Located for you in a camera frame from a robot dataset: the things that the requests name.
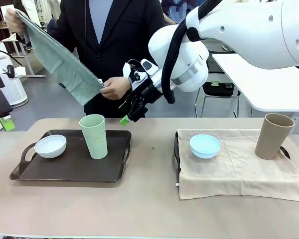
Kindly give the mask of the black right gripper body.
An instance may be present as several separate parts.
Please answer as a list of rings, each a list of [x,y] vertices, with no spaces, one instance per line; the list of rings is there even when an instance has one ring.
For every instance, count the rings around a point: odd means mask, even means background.
[[[147,74],[144,76],[130,75],[129,79],[132,81],[132,91],[129,94],[131,102],[141,99],[145,104],[153,104],[162,97],[162,93],[154,86],[152,79]]]

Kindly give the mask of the person's left hand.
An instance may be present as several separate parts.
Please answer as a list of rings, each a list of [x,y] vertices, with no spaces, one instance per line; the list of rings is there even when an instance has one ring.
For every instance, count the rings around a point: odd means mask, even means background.
[[[119,100],[131,88],[131,84],[126,77],[112,77],[104,83],[104,88],[100,90],[103,97],[109,100]]]

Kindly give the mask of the person's right hand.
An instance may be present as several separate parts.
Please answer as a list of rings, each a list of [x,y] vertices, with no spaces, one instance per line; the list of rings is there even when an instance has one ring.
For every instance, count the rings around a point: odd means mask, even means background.
[[[25,33],[25,24],[19,19],[15,9],[8,8],[5,13],[5,21],[8,29],[18,34]]]

